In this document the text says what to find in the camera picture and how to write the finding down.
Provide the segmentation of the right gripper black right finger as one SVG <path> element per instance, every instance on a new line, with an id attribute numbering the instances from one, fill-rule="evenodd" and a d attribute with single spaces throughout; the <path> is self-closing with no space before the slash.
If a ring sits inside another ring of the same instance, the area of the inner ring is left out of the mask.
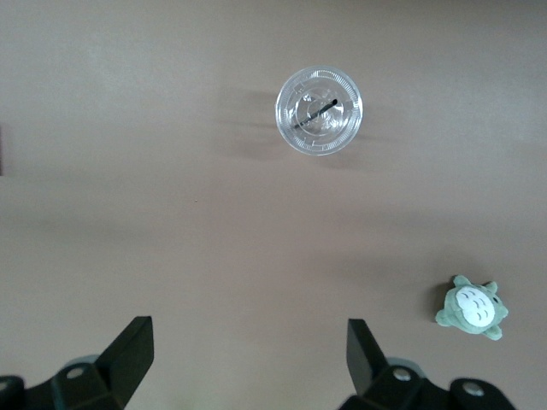
<path id="1" fill-rule="evenodd" d="M 442 389 L 404 364 L 391 364 L 363 319 L 349 319 L 346 363 L 356 393 L 343 409 L 513 409 L 496 386 L 458 378 Z"/>

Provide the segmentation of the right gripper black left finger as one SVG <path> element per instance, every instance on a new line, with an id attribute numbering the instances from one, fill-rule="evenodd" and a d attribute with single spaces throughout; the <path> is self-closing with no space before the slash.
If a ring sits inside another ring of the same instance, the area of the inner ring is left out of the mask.
<path id="1" fill-rule="evenodd" d="M 1 377 L 2 409 L 124 409 L 154 360 L 153 321 L 138 316 L 92 362 L 77 361 L 31 388 Z"/>

